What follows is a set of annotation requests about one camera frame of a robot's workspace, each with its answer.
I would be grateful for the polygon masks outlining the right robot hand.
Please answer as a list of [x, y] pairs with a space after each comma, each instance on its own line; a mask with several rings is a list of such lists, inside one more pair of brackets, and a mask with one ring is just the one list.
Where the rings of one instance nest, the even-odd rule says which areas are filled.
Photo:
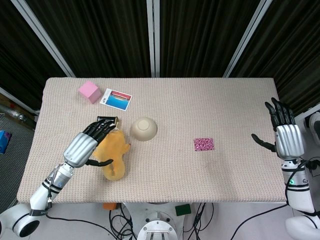
[[274, 144], [261, 140], [256, 134], [251, 134], [252, 139], [260, 146], [277, 153], [284, 161], [291, 161], [301, 157], [304, 153], [302, 134], [296, 124], [293, 110], [276, 98], [271, 98], [272, 103], [265, 102], [269, 111], [272, 128], [274, 131]]

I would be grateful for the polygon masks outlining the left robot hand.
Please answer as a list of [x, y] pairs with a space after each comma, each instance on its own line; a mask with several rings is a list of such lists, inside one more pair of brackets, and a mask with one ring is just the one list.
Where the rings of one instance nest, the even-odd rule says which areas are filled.
[[90, 156], [105, 137], [116, 128], [117, 117], [100, 117], [88, 125], [69, 144], [63, 153], [64, 161], [73, 168], [81, 168], [84, 165], [104, 167], [112, 161], [107, 160], [98, 163], [90, 159]]

